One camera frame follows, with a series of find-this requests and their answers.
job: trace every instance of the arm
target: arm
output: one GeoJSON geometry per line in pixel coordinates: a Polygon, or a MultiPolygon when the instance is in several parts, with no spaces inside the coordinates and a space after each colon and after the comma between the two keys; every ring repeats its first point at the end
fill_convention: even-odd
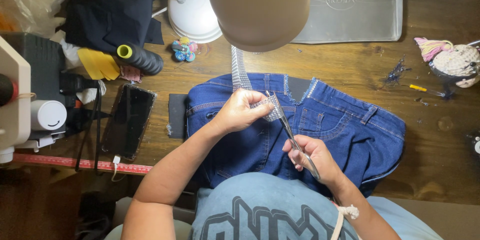
{"type": "MultiPolygon", "coordinates": [[[[296,135],[295,140],[310,156],[320,174],[320,182],[328,187],[339,204],[357,207],[360,213],[358,218],[351,219],[350,216],[346,216],[346,218],[359,237],[363,240],[400,240],[393,228],[375,211],[360,190],[340,170],[323,141],[303,135],[296,135]]],[[[283,151],[288,152],[288,156],[293,164],[296,164],[295,168],[298,171],[302,171],[303,167],[309,169],[309,163],[305,156],[300,151],[292,150],[289,140],[285,142],[283,151]]]]}
{"type": "Polygon", "coordinates": [[[239,89],[217,116],[177,149],[161,159],[143,178],[135,193],[122,231],[122,240],[175,239],[173,205],[212,147],[226,134],[241,131],[267,115],[272,104],[250,109],[267,98],[239,89]]]}

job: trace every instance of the ruler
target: ruler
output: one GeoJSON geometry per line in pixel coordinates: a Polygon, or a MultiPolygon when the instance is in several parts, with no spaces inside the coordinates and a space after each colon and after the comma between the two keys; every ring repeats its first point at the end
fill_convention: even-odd
{"type": "MultiPolygon", "coordinates": [[[[13,161],[19,163],[34,163],[34,164],[47,164],[47,165],[56,165],[56,166],[66,166],[75,168],[77,160],[74,158],[68,157],[56,157],[56,156],[47,156],[47,155],[36,155],[36,154],[23,154],[23,153],[13,153],[13,161]]],[[[95,161],[88,159],[80,160],[80,168],[83,169],[93,169],[95,166],[95,161]]],[[[99,170],[114,170],[113,163],[107,161],[98,162],[99,170]]],[[[117,166],[117,172],[126,172],[126,173],[138,173],[146,174],[152,166],[144,165],[135,165],[135,164],[125,164],[119,163],[117,166]]]]}

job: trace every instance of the denim fabric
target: denim fabric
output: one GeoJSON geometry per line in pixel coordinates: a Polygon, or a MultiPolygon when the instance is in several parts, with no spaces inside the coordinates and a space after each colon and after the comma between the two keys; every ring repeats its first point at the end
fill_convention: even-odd
{"type": "MultiPolygon", "coordinates": [[[[355,99],[313,78],[302,100],[291,99],[288,75],[249,73],[256,91],[275,92],[292,132],[321,139],[345,175],[368,197],[378,181],[398,165],[405,123],[373,104],[355,99]]],[[[193,87],[188,96],[187,132],[191,136],[212,120],[232,94],[231,74],[193,87]]],[[[215,188],[247,172],[300,180],[324,196],[330,191],[308,170],[298,172],[282,151],[287,134],[280,121],[259,119],[249,128],[226,135],[210,151],[194,180],[215,188]]]]}

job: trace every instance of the wooden table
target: wooden table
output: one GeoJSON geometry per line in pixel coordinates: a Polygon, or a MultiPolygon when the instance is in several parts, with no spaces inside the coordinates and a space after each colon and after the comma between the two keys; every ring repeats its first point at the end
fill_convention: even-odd
{"type": "MultiPolygon", "coordinates": [[[[165,44],[176,38],[166,13],[162,22],[165,44]]],[[[406,122],[405,154],[399,167],[375,189],[375,194],[426,201],[480,205],[480,157],[466,146],[466,134],[480,128],[480,84],[458,89],[453,100],[422,94],[404,86],[384,87],[385,76],[405,55],[403,84],[417,84],[441,90],[438,78],[423,62],[414,37],[448,39],[468,44],[480,39],[480,0],[404,0],[403,34],[398,42],[336,43],[321,45],[288,44],[272,52],[245,53],[248,72],[288,73],[311,79],[317,77],[358,99],[385,108],[406,122]],[[382,53],[375,53],[381,46],[382,53]],[[422,97],[421,102],[414,101],[422,97]],[[438,122],[449,117],[453,126],[440,130],[438,122]]],[[[133,164],[153,166],[182,144],[169,139],[169,94],[186,94],[208,79],[231,73],[229,43],[219,38],[205,46],[195,61],[179,66],[167,45],[146,44],[145,49],[161,55],[162,72],[144,77],[141,88],[158,94],[150,124],[133,164]]],[[[110,112],[123,79],[106,81],[102,110],[110,112]]],[[[58,140],[40,149],[40,155],[76,157],[81,136],[58,140]]],[[[94,135],[83,151],[84,159],[94,157],[94,135]]],[[[18,153],[31,151],[20,150],[18,153]]],[[[111,156],[100,160],[111,161],[111,156]]]]}

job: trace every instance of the scissors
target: scissors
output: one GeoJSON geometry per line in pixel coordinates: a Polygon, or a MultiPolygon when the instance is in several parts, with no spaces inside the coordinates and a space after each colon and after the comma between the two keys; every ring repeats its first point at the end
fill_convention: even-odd
{"type": "MultiPolygon", "coordinates": [[[[266,91],[266,94],[267,94],[267,97],[270,97],[270,93],[268,91],[266,91]]],[[[285,113],[282,109],[282,106],[280,105],[280,102],[279,102],[279,99],[277,98],[277,95],[275,94],[275,92],[273,92],[273,96],[275,97],[275,100],[278,104],[278,111],[280,113],[280,122],[282,123],[282,126],[283,126],[283,129],[285,130],[286,134],[288,135],[288,138],[290,139],[290,143],[292,145],[292,148],[295,149],[295,150],[298,150],[300,151],[308,160],[308,162],[310,163],[310,167],[311,169],[309,169],[311,175],[317,180],[319,181],[320,180],[320,175],[318,174],[318,170],[317,170],[317,167],[315,166],[314,162],[312,161],[312,159],[310,158],[309,155],[307,155],[303,150],[302,148],[300,147],[300,145],[297,143],[297,141],[293,138],[293,133],[292,133],[292,129],[290,128],[290,125],[289,125],[289,121],[287,120],[287,117],[285,116],[285,113]]]]}

